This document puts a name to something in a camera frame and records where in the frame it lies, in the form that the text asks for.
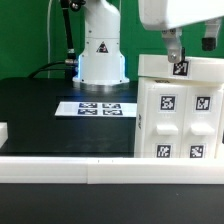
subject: black cable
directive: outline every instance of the black cable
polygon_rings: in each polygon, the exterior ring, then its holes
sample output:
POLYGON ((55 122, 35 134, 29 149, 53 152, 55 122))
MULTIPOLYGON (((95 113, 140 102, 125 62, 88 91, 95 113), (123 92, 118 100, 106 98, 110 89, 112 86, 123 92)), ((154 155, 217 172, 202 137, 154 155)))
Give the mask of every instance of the black cable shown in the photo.
POLYGON ((51 62, 51 63, 48 63, 42 67, 40 67, 39 69, 37 69, 36 71, 30 73, 28 75, 28 78, 32 79, 37 73, 39 73, 41 70, 45 69, 45 68, 48 68, 48 67, 51 67, 51 66, 54 66, 54 65, 64 65, 65 62, 64 61, 55 61, 55 62, 51 62))
POLYGON ((72 70, 72 69, 67 69, 67 68, 49 68, 49 69, 40 69, 38 73, 40 72, 49 72, 49 71, 65 71, 65 70, 72 70))
POLYGON ((73 47, 73 40, 72 40, 72 31, 71 31, 71 24, 70 24, 70 17, 69 17, 69 1, 68 0, 60 0, 62 13, 64 17, 64 25, 65 25, 65 33, 66 33, 66 41, 67 41, 67 48, 68 48, 68 59, 76 59, 75 50, 73 47))

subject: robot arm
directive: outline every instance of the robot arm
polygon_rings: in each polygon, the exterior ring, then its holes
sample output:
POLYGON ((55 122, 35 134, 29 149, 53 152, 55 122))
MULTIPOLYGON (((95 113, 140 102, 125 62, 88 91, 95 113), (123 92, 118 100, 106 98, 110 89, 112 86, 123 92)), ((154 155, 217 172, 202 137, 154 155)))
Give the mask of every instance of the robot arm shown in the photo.
POLYGON ((202 49, 214 50, 224 8, 221 0, 139 0, 139 13, 145 29, 162 31, 168 60, 178 63, 184 59, 181 27, 205 21, 202 49))

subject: warning label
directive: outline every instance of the warning label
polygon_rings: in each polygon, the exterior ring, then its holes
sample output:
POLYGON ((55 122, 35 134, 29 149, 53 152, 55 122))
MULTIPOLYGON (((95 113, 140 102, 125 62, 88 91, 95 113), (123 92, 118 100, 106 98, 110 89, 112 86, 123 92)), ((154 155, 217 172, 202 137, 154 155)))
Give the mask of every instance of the warning label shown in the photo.
POLYGON ((106 47, 106 44, 102 42, 98 50, 96 51, 97 53, 109 53, 106 47))

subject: black table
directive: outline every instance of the black table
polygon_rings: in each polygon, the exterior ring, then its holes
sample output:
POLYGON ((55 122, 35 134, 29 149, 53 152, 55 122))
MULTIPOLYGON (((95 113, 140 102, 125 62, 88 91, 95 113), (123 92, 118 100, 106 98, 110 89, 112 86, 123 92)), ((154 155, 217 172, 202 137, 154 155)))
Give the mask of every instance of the black table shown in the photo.
MULTIPOLYGON (((60 100, 136 102, 128 91, 98 94, 62 80, 0 81, 5 156, 133 156, 135 119, 56 119, 60 100)), ((222 185, 0 184, 2 224, 223 224, 222 185)))
POLYGON ((137 82, 128 90, 98 93, 71 82, 5 79, 0 82, 0 121, 9 138, 0 155, 133 157, 135 118, 55 117, 60 101, 136 103, 137 82))

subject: white box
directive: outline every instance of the white box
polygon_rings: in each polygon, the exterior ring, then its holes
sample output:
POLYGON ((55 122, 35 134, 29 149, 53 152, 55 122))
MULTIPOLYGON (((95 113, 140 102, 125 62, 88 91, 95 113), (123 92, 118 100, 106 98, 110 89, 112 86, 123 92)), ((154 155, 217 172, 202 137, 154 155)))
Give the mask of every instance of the white box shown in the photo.
POLYGON ((135 157, 215 157, 222 85, 140 77, 138 91, 135 157))
POLYGON ((183 63, 172 64, 165 55, 141 54, 138 75, 224 83, 224 59, 186 57, 183 63))

